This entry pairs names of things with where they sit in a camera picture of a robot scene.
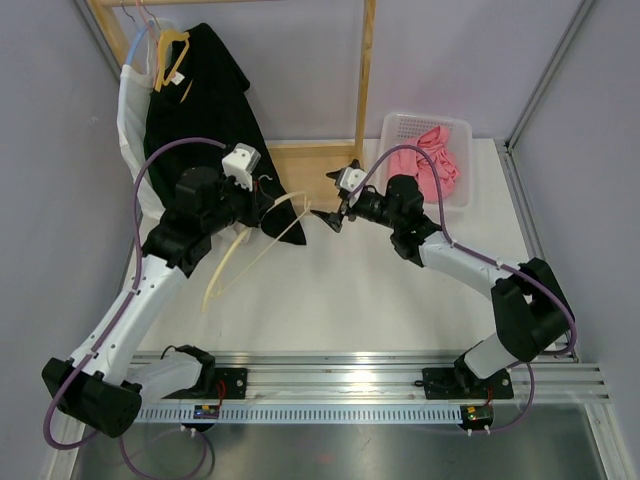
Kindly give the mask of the black t shirt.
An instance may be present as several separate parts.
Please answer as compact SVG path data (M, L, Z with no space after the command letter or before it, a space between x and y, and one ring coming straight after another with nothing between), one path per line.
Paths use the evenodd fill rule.
M200 23L187 32L189 48L177 71L185 78L178 85L170 82L159 92L152 88L143 141L145 157L188 137L208 138L227 146L243 143L261 155L253 172L260 179L261 191L274 199L285 195L245 95L249 79L208 24ZM160 155L148 173L163 207L174 203L176 185L186 170L204 166L221 175L222 158L220 148L201 143L176 146ZM296 216L291 201L283 202L264 217L261 229L275 238Z

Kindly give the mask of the pink t shirt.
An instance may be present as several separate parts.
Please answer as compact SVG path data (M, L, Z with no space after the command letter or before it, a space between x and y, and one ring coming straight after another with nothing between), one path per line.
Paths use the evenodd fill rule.
M401 149L390 155L388 176L406 175L413 177L426 203L438 202L436 181L439 181L442 199L450 196L461 174L455 155L449 150L450 129L436 126L428 132L402 142L423 150L433 161L437 175L434 175L430 163L418 152Z

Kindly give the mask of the white t shirt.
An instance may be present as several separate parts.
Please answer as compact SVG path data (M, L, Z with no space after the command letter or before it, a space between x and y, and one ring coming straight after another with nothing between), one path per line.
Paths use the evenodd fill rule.
M136 180L146 161L143 141L150 95L156 75L156 46L150 58L151 70L139 73L123 64L120 73L116 126L122 159Z

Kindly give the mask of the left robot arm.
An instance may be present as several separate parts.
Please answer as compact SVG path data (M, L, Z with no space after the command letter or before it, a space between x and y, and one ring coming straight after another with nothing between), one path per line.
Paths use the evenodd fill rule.
M66 360L51 358L42 378L52 396L43 432L54 448L51 420L60 411L111 438L121 436L141 407L175 393L203 398L216 393L216 360L190 345L151 364L131 365L164 305L210 252L213 235L240 222L256 226L259 202L252 186L198 167L176 186L174 204L146 240L136 242L136 266L91 335Z

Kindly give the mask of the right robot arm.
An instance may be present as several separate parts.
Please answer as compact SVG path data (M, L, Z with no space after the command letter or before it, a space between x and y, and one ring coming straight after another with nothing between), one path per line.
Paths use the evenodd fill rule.
M396 175L384 193L365 182L358 161L328 173L338 191L334 212L316 210L335 232L345 220L367 220L390 229L398 256L419 267L444 273L485 296L492 305L495 331L460 355L441 373L424 374L426 397L472 399L499 393L507 368L547 352L575 323L549 265L534 257L505 263L474 252L448 238L443 222L424 211L415 179Z

